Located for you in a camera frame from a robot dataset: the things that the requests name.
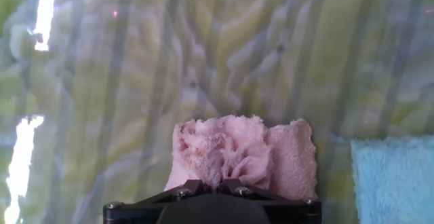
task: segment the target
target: pink towel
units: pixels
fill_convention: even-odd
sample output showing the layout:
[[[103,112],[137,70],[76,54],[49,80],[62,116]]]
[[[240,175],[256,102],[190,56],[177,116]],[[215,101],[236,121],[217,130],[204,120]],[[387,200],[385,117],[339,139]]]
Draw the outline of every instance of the pink towel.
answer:
[[[217,188],[222,179],[272,191],[291,200],[316,199],[312,130],[299,119],[266,128],[259,117],[229,115],[175,126],[173,166],[165,190],[188,179]]]

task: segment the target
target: blue fabric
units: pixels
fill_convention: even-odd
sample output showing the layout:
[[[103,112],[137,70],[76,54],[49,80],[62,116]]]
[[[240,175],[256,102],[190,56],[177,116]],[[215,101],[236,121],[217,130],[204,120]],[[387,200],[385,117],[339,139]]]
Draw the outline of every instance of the blue fabric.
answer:
[[[351,142],[360,224],[434,223],[434,136]]]

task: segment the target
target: screw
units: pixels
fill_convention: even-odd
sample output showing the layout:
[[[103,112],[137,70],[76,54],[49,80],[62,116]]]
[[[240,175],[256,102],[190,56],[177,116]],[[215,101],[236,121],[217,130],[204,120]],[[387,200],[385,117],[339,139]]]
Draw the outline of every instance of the screw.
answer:
[[[176,196],[178,197],[185,197],[191,194],[191,190],[190,189],[178,189],[176,191]]]
[[[113,201],[113,202],[110,202],[110,203],[106,204],[106,207],[107,207],[107,208],[114,209],[114,208],[119,208],[119,207],[121,207],[122,205],[123,205],[122,202]]]
[[[252,194],[253,191],[248,189],[247,187],[237,187],[235,189],[235,193],[237,193],[239,195],[249,195],[249,194]]]

